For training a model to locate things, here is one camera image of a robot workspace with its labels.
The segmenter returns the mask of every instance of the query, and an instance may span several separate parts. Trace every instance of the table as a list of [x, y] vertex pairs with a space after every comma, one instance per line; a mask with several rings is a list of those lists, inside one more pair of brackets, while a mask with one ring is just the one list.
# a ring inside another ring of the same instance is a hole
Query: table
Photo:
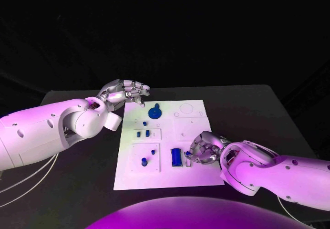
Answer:
[[[95, 96], [97, 91], [51, 91], [42, 105]], [[278, 154], [316, 158], [278, 98], [267, 85], [154, 88], [146, 101], [203, 100], [213, 132], [234, 141], [249, 140]], [[115, 111], [123, 117], [124, 109]], [[2, 228], [84, 228], [118, 209], [150, 199], [174, 196], [223, 198], [285, 215], [277, 196], [264, 188], [249, 197], [228, 184], [209, 187], [114, 191], [121, 125], [59, 154], [53, 169], [35, 190], [0, 208]], [[30, 175], [43, 162], [4, 171], [0, 189]], [[23, 194], [46, 170], [0, 194], [0, 204]], [[324, 221], [330, 213], [283, 201], [293, 216]]]

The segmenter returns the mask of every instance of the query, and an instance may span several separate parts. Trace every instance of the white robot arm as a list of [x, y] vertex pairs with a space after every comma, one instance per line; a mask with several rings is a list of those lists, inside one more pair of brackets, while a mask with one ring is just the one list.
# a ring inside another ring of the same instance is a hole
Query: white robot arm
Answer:
[[125, 102], [144, 103], [150, 87], [114, 80], [95, 97], [72, 99], [15, 112], [0, 119], [0, 171], [42, 161], [76, 142], [94, 137], [102, 127], [115, 131], [121, 117], [113, 111]]
[[202, 164], [219, 161], [221, 178], [241, 193], [254, 196], [264, 187], [281, 199], [330, 211], [329, 161], [280, 156], [264, 146], [232, 143], [209, 131], [195, 139], [186, 158]]

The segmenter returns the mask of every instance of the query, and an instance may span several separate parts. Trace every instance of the cable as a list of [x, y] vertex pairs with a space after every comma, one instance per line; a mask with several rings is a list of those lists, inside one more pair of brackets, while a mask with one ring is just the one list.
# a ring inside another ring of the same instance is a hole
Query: cable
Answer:
[[280, 200], [280, 197], [277, 196], [277, 198], [278, 198], [278, 202], [280, 202], [280, 204], [281, 204], [281, 206], [283, 206], [283, 208], [284, 208], [284, 211], [287, 212], [287, 214], [291, 216], [291, 218], [296, 220], [296, 221], [298, 221], [294, 217], [293, 217], [293, 215], [288, 213], [288, 211], [287, 211], [287, 209], [285, 209], [285, 207], [284, 207], [284, 205], [283, 205], [283, 203], [281, 203], [281, 200]]
[[55, 158], [56, 155], [52, 156], [51, 160], [48, 161], [48, 163], [39, 168], [39, 170], [29, 176], [26, 177], [20, 182], [17, 182], [15, 185], [12, 185], [10, 187], [7, 187], [4, 190], [0, 191], [4, 192], [7, 191], [9, 189], [12, 189], [16, 185], [19, 185], [20, 183], [23, 183], [27, 179], [30, 179], [40, 171], [42, 169], [46, 167], [46, 165], [51, 163], [52, 159]]
[[40, 184], [42, 180], [45, 179], [48, 173], [51, 172], [51, 169], [52, 169], [52, 167], [53, 167], [53, 164], [52, 164], [52, 166], [51, 166], [51, 168], [49, 168], [46, 174], [45, 174], [43, 178], [39, 180], [39, 182], [36, 183], [36, 185], [29, 189], [29, 191], [27, 191], [23, 195], [20, 195], [16, 199], [13, 199], [10, 202], [7, 202], [6, 204], [3, 204], [3, 205], [0, 206], [0, 208], [2, 208], [3, 206], [6, 206], [7, 204], [13, 203], [17, 199], [20, 199], [20, 198], [22, 198], [22, 197], [36, 188], [36, 186]]

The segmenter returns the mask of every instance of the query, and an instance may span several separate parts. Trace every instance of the blue round knob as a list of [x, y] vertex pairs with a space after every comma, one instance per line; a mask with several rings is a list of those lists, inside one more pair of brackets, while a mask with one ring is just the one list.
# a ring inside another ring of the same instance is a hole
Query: blue round knob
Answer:
[[151, 119], [157, 119], [162, 116], [162, 110], [160, 110], [160, 105], [156, 104], [154, 108], [150, 109], [149, 111], [149, 116]]
[[147, 166], [149, 162], [147, 162], [147, 159], [143, 158], [143, 166]]

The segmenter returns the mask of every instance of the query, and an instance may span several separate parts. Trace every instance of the white board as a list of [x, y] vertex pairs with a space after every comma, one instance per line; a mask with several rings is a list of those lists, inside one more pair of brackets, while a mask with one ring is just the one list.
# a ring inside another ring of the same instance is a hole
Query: white board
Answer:
[[[149, 110], [160, 105], [162, 117]], [[124, 109], [114, 190], [223, 185], [219, 163], [185, 163], [185, 152], [202, 131], [211, 131], [202, 100], [127, 103]], [[182, 149], [182, 167], [172, 166], [172, 149]]]

